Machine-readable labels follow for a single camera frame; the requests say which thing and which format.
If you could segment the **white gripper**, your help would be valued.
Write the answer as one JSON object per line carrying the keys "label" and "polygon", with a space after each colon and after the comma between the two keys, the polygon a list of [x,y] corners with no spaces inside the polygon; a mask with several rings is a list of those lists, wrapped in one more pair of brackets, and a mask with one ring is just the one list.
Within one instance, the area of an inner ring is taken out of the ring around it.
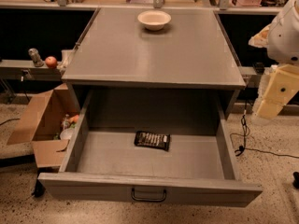
{"label": "white gripper", "polygon": [[[249,45],[255,48],[268,47],[269,25],[252,36]],[[262,119],[275,118],[291,98],[299,92],[299,67],[290,64],[279,66],[270,74],[270,81],[263,99],[255,102],[255,114]]]}

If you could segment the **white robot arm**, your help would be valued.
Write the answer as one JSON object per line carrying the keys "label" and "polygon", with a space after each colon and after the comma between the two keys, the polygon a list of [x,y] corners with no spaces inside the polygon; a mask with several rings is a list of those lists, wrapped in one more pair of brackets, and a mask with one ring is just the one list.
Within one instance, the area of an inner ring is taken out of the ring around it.
{"label": "white robot arm", "polygon": [[265,125],[299,92],[299,0],[289,0],[249,44],[266,48],[268,57],[278,63],[262,75],[252,108],[252,121]]}

